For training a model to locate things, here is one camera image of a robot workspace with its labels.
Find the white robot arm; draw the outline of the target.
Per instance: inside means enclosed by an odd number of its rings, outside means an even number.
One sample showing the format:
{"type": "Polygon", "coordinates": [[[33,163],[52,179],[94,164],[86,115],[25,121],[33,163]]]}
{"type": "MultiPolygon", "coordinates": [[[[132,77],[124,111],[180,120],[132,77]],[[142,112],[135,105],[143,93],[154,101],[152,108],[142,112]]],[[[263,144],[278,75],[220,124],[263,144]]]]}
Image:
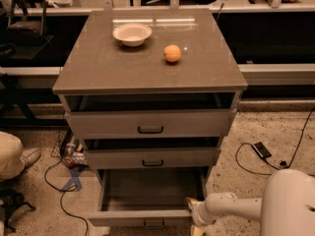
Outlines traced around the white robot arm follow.
{"type": "Polygon", "coordinates": [[[212,193],[202,202],[188,198],[187,203],[191,236],[203,236],[208,225],[228,215],[259,221],[259,236],[315,236],[315,179],[298,170],[275,172],[262,198],[212,193]]]}

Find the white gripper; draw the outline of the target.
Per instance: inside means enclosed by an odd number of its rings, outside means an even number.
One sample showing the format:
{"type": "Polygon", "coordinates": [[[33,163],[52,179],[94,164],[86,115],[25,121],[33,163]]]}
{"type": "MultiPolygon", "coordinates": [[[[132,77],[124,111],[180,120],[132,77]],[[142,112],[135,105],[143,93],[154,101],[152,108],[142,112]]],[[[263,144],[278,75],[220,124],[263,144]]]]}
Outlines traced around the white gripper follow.
{"type": "Polygon", "coordinates": [[[190,236],[203,236],[205,229],[200,226],[212,225],[217,220],[211,212],[211,203],[207,201],[198,202],[196,199],[189,197],[186,198],[186,202],[191,209],[192,219],[195,224],[191,226],[190,236]]]}

